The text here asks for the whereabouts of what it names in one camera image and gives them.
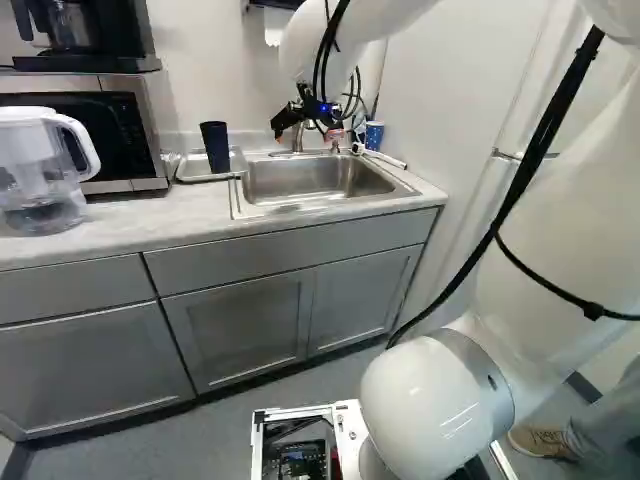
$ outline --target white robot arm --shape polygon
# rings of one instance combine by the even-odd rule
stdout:
[[[345,0],[330,0],[330,11]],[[283,37],[280,62],[312,85],[327,26],[325,0],[307,0]],[[583,0],[612,39],[640,45],[640,3]],[[406,27],[434,0],[351,0],[325,95],[344,88],[366,42]],[[640,312],[640,74],[561,158],[546,167],[500,230],[527,267],[577,297]],[[386,351],[361,384],[372,445],[402,480],[439,480],[526,418],[631,323],[592,321],[518,269],[494,242],[475,301],[447,327]]]

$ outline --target microwave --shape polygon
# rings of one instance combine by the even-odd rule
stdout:
[[[20,91],[0,93],[0,106],[54,108],[89,132],[102,168],[81,183],[85,195],[169,189],[143,78],[85,77],[69,83],[74,89],[65,89],[64,79],[57,77],[40,82],[21,78],[37,88],[23,85]],[[64,130],[61,135],[74,163],[83,170],[84,157],[75,138]]]

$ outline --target sneaker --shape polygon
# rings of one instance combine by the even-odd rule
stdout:
[[[579,458],[567,445],[562,430],[516,427],[507,437],[511,446],[524,455],[578,463]]]

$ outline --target stainless steel sink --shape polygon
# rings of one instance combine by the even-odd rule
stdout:
[[[379,201],[417,192],[370,160],[351,154],[257,155],[230,180],[234,218]]]

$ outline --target gray countertop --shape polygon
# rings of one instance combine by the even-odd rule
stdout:
[[[291,228],[443,205],[447,195],[421,178],[375,163],[421,193],[325,210],[232,219],[228,182],[174,185],[160,198],[91,203],[86,221],[42,237],[0,227],[0,271],[224,240]]]

